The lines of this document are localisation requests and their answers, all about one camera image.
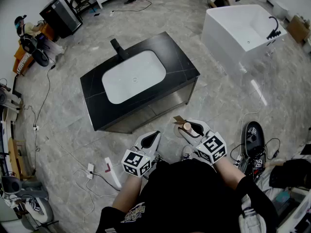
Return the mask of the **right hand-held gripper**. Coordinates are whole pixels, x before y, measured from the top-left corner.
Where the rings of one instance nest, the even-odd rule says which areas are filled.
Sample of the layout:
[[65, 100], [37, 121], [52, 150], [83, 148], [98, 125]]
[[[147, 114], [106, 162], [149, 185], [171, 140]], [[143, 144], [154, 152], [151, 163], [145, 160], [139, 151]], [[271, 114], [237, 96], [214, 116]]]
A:
[[[200, 158], [213, 165], [226, 156], [227, 146], [218, 132], [210, 131], [207, 123], [201, 120], [186, 119], [186, 122], [190, 123], [192, 129], [187, 131], [184, 128], [178, 128], [178, 131], [189, 144], [197, 146]], [[202, 139], [200, 134], [207, 134], [206, 139]]]

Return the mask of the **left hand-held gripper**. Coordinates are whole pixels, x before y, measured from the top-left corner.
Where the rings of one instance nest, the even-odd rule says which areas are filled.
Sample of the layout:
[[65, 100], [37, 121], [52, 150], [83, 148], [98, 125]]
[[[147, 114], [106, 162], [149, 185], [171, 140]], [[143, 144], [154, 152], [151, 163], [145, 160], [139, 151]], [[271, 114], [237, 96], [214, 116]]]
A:
[[124, 171], [139, 178], [143, 176], [152, 167], [160, 139], [160, 131], [151, 131], [139, 136], [135, 145], [126, 150], [123, 156], [121, 164]]

